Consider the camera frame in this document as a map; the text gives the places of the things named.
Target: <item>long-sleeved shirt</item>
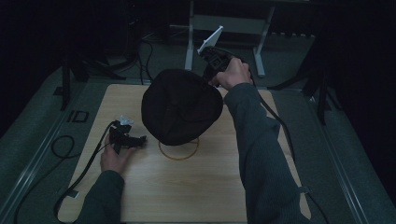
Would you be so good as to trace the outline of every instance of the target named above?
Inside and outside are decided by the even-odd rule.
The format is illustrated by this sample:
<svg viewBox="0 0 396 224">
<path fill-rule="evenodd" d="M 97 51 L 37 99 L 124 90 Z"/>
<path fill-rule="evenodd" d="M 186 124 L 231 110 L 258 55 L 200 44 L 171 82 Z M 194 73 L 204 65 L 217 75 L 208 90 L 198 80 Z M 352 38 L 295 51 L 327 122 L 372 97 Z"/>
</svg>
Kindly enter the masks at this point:
<svg viewBox="0 0 396 224">
<path fill-rule="evenodd" d="M 236 131 L 247 223 L 309 223 L 301 214 L 300 192 L 277 142 L 280 125 L 266 117 L 257 90 L 247 83 L 236 85 L 224 102 Z M 123 184 L 116 172 L 101 173 L 77 223 L 120 223 Z"/>
</svg>

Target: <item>hand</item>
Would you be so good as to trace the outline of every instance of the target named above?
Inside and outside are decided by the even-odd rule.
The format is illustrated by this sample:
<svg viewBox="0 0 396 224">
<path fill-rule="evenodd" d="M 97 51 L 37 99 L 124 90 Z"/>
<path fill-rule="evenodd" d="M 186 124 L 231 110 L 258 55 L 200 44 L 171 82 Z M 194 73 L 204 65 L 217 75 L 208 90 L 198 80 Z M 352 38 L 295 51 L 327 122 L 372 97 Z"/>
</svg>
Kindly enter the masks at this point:
<svg viewBox="0 0 396 224">
<path fill-rule="evenodd" d="M 232 58 L 227 69 L 217 73 L 209 82 L 210 85 L 220 84 L 227 91 L 240 83 L 253 84 L 253 80 L 250 77 L 248 64 L 242 63 L 238 58 Z"/>
<path fill-rule="evenodd" d="M 128 160 L 131 158 L 132 154 L 136 151 L 135 147 L 130 147 L 125 151 L 124 154 L 117 154 L 114 148 L 110 144 L 110 137 L 107 135 L 105 140 L 105 151 L 102 153 L 100 165 L 102 172 L 106 170 L 112 170 L 120 175 L 125 170 Z"/>
</svg>

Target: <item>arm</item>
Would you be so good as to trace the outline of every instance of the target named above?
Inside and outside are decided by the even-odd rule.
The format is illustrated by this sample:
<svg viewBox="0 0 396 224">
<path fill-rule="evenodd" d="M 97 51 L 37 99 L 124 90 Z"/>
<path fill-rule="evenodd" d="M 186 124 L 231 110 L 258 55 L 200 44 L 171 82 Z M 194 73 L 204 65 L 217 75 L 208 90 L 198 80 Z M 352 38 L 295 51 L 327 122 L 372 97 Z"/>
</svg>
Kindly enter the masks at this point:
<svg viewBox="0 0 396 224">
<path fill-rule="evenodd" d="M 266 117 L 259 94 L 251 85 L 248 66 L 232 59 L 219 82 L 229 90 L 224 98 L 233 116 L 239 170 L 246 192 L 248 223 L 306 223 L 300 193 L 277 142 L 279 124 Z"/>
<path fill-rule="evenodd" d="M 105 152 L 101 157 L 102 173 L 92 186 L 76 223 L 120 223 L 120 201 L 124 180 L 120 174 L 126 168 L 135 148 L 118 155 L 106 138 Z"/>
</svg>

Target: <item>hat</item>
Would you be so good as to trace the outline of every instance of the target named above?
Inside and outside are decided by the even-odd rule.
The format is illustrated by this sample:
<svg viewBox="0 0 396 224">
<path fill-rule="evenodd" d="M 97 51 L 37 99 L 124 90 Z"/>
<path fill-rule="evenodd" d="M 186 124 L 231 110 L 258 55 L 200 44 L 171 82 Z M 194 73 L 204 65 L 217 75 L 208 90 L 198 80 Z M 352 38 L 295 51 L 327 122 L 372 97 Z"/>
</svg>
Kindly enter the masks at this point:
<svg viewBox="0 0 396 224">
<path fill-rule="evenodd" d="M 193 72 L 166 69 L 143 95 L 142 121 L 161 143 L 179 146 L 199 137 L 221 115 L 219 91 Z"/>
</svg>

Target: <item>gray carpet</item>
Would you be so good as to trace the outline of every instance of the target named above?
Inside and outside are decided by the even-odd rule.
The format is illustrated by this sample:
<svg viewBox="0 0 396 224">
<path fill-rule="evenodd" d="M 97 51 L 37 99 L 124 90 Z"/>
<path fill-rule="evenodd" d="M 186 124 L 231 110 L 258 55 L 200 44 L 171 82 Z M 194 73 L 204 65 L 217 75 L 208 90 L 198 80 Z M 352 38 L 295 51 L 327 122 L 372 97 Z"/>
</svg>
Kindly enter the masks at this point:
<svg viewBox="0 0 396 224">
<path fill-rule="evenodd" d="M 312 38 L 296 36 L 285 38 L 270 35 L 262 53 L 267 76 L 255 78 L 257 85 L 262 88 L 293 77 L 312 41 Z M 152 44 L 154 51 L 148 68 L 154 77 L 165 68 L 184 68 L 186 45 L 163 42 Z M 254 73 L 251 49 L 246 47 L 239 49 L 235 46 L 228 49 L 242 56 L 250 64 Z M 145 62 L 150 53 L 149 45 L 142 45 L 140 53 Z M 195 56 L 192 71 L 201 74 L 204 68 L 205 62 Z M 24 167 L 40 148 L 43 139 L 51 135 L 50 131 L 56 131 L 51 140 L 64 134 L 72 135 L 76 144 L 71 154 L 79 153 L 84 147 L 106 87 L 111 83 L 139 84 L 139 71 L 137 64 L 118 71 L 121 76 L 128 77 L 126 81 L 115 81 L 96 74 L 94 71 L 88 83 L 73 81 L 72 99 L 74 101 L 64 112 L 59 110 L 61 97 L 52 95 L 61 83 L 61 73 L 57 71 L 52 74 L 1 139 L 3 150 L 0 150 L 2 183 L 0 205 L 5 204 Z M 148 79 L 146 73 L 144 73 L 144 79 Z M 296 91 L 303 85 L 302 81 L 289 87 L 288 90 L 274 91 L 279 115 L 290 129 L 295 148 L 296 166 L 303 185 L 311 189 L 312 195 L 331 223 L 355 223 L 356 217 L 351 212 L 350 202 L 345 194 L 346 190 L 341 187 L 339 172 L 334 168 L 332 154 L 329 153 L 329 148 L 335 148 L 366 215 L 366 220 L 358 223 L 391 223 L 392 220 L 396 220 L 395 209 L 380 185 L 345 114 L 331 106 L 332 110 L 326 111 L 327 126 L 321 126 L 312 112 L 316 104 L 311 103 Z M 72 110 L 89 112 L 87 122 L 67 122 L 66 119 Z M 52 127 L 52 124 L 58 121 L 61 121 L 61 126 Z M 33 184 L 60 160 L 50 152 L 50 142 L 48 141 L 47 146 L 44 146 L 45 159 L 40 165 Z M 69 149 L 70 142 L 67 139 L 61 139 L 55 147 L 59 154 L 64 154 Z M 78 158 L 64 161 L 40 182 L 23 203 L 19 212 L 19 223 L 58 223 L 52 214 L 52 206 L 67 188 L 77 162 Z M 325 223 L 313 202 L 308 200 L 308 203 L 312 220 L 315 223 Z"/>
</svg>

